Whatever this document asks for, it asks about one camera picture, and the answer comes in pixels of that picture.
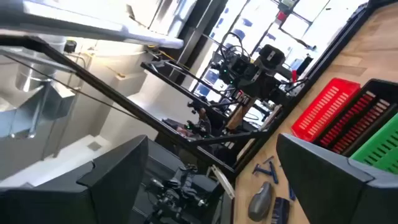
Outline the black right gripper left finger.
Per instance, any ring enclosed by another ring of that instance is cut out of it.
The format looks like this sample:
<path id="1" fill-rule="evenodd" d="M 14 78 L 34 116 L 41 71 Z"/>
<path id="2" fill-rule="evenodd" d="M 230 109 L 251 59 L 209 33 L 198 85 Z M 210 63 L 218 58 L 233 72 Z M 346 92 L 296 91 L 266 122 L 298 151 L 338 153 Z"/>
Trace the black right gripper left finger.
<path id="1" fill-rule="evenodd" d="M 33 188 L 1 189 L 1 224 L 127 223 L 149 155 L 140 135 Z"/>

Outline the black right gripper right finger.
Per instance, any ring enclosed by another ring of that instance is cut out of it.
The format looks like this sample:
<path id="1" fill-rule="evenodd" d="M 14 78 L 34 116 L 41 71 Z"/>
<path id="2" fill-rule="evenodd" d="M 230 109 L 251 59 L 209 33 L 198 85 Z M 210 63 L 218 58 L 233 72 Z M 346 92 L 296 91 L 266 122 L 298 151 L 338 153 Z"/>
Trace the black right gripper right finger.
<path id="1" fill-rule="evenodd" d="M 397 224 L 397 175 L 290 134 L 276 152 L 310 223 Z"/>

